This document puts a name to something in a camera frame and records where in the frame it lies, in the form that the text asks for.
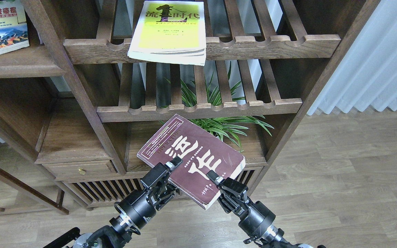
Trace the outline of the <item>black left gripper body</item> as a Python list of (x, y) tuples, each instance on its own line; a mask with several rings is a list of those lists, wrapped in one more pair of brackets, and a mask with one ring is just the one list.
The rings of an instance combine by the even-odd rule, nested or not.
[(120, 214), (115, 218), (115, 229), (142, 229), (175, 196), (176, 190), (174, 185), (134, 190), (115, 203)]

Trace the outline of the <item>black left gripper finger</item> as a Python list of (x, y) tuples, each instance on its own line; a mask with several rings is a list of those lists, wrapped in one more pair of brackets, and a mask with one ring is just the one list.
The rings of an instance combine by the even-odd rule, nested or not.
[(157, 183), (166, 182), (175, 168), (180, 165), (183, 160), (180, 157), (175, 157), (165, 164), (158, 163), (141, 179), (143, 187), (150, 189), (157, 185)]

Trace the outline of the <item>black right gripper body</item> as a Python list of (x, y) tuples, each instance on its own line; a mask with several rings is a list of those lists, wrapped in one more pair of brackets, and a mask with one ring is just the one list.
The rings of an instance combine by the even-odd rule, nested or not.
[(260, 201), (253, 203), (248, 196), (222, 193), (218, 202), (226, 213), (233, 212), (240, 218), (238, 226), (251, 238), (260, 238), (276, 218)]

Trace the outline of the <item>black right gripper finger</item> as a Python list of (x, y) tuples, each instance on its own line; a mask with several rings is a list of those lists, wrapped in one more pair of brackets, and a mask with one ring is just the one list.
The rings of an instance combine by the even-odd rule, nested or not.
[(244, 185), (232, 178), (224, 179), (222, 176), (219, 176), (214, 171), (209, 171), (206, 173), (208, 179), (213, 182), (217, 188), (219, 189), (221, 195), (218, 198), (218, 201), (221, 202), (225, 200), (239, 200), (243, 203), (248, 203), (249, 199), (247, 196), (247, 185)]

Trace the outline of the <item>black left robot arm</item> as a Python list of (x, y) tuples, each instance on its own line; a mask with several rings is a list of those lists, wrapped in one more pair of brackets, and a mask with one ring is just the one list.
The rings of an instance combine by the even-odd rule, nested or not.
[(131, 240), (133, 233), (142, 229), (175, 195), (175, 185), (168, 182), (173, 170), (182, 163), (175, 157), (165, 164), (158, 163), (143, 178), (142, 190), (134, 190), (122, 201), (114, 204), (119, 216), (110, 225), (93, 233), (80, 234), (77, 227), (64, 233), (46, 245), (47, 248), (63, 248), (74, 240), (74, 248), (122, 248)]

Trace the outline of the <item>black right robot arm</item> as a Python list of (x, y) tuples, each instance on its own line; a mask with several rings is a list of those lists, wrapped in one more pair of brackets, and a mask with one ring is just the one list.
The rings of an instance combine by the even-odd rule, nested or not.
[(274, 215), (260, 201), (252, 202), (247, 195), (248, 187), (234, 179), (209, 171), (207, 177), (216, 184), (221, 195), (218, 201), (226, 213), (233, 212), (240, 218), (238, 226), (249, 236), (245, 244), (254, 242), (260, 248), (310, 248), (308, 244), (291, 244), (284, 231), (274, 226)]

